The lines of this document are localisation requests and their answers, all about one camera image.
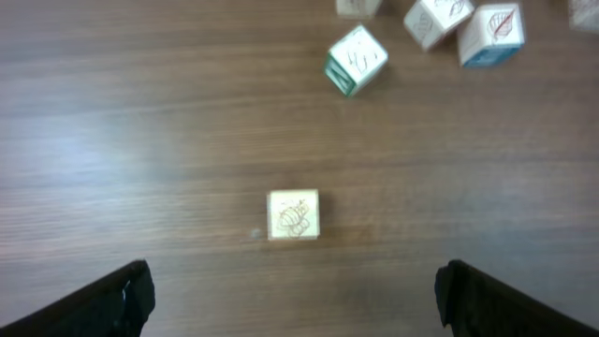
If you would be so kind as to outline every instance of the green block side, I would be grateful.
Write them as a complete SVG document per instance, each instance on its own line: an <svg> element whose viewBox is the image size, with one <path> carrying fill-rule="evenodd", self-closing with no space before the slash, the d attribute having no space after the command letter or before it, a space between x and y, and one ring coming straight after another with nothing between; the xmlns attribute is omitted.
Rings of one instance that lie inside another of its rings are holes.
<svg viewBox="0 0 599 337"><path fill-rule="evenodd" d="M346 97L353 94L356 83L330 53L327 55L327 62L325 63L325 74Z"/></svg>

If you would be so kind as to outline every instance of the block with bee drawing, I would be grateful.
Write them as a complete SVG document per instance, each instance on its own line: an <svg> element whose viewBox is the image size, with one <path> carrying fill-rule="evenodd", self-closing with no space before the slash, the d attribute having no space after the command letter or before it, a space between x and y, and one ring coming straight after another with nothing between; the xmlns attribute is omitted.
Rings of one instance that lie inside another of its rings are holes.
<svg viewBox="0 0 599 337"><path fill-rule="evenodd" d="M267 205L269 240L318 238L318 190L271 191Z"/></svg>

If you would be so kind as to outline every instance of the leaf drawing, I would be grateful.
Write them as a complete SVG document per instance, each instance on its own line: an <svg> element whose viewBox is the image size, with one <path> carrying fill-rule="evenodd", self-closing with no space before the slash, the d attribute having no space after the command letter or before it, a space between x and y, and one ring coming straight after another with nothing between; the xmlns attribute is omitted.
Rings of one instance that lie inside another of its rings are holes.
<svg viewBox="0 0 599 337"><path fill-rule="evenodd" d="M466 0L434 0L434 5L437 7L449 4L451 4L451 9L449 10L449 18L451 18L461 13L466 4Z"/></svg>
<svg viewBox="0 0 599 337"><path fill-rule="evenodd" d="M493 41L504 39L512 32L512 21L516 10L494 14L489 20L489 31Z"/></svg>
<svg viewBox="0 0 599 337"><path fill-rule="evenodd" d="M431 18L429 18L427 14L422 13L420 15L420 20L414 24L414 31L416 33L416 36L420 39L420 41L423 41L427 34L431 31L431 29Z"/></svg>
<svg viewBox="0 0 599 337"><path fill-rule="evenodd" d="M461 13L461 10L464 9L465 0L456 0L453 5L451 5L451 10L449 11L449 17L453 17Z"/></svg>

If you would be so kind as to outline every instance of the block with letter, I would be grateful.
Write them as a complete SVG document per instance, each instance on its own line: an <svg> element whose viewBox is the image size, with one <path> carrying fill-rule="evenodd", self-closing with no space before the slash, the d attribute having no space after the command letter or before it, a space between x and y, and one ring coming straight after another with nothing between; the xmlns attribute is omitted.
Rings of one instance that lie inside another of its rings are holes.
<svg viewBox="0 0 599 337"><path fill-rule="evenodd" d="M475 11L469 0L418 0L403 19L423 50L430 50Z"/></svg>
<svg viewBox="0 0 599 337"><path fill-rule="evenodd" d="M336 0L337 14L352 19L368 19L376 14L383 0Z"/></svg>
<svg viewBox="0 0 599 337"><path fill-rule="evenodd" d="M359 25L330 48L325 74L345 96L351 96L374 78L387 58L383 46Z"/></svg>
<svg viewBox="0 0 599 337"><path fill-rule="evenodd" d="M570 0L570 27L599 33L599 0Z"/></svg>

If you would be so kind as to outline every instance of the wooden block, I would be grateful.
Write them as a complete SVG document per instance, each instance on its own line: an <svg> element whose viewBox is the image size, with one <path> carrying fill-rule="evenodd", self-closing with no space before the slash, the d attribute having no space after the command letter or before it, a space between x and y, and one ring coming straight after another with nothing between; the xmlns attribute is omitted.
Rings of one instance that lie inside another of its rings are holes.
<svg viewBox="0 0 599 337"><path fill-rule="evenodd" d="M599 33L599 0L570 0L570 27Z"/></svg>
<svg viewBox="0 0 599 337"><path fill-rule="evenodd" d="M368 19L381 6L383 0L337 0L337 14L348 19Z"/></svg>
<svg viewBox="0 0 599 337"><path fill-rule="evenodd" d="M460 62L464 67L497 66L524 42L519 4L484 5L458 32Z"/></svg>
<svg viewBox="0 0 599 337"><path fill-rule="evenodd" d="M267 205L269 240L315 240L320 235L318 190L272 191Z"/></svg>
<svg viewBox="0 0 599 337"><path fill-rule="evenodd" d="M403 25L420 47L428 51L474 11L469 0L418 0L405 15Z"/></svg>
<svg viewBox="0 0 599 337"><path fill-rule="evenodd" d="M345 96L363 88L387 62L387 51L359 25L329 50L325 74Z"/></svg>

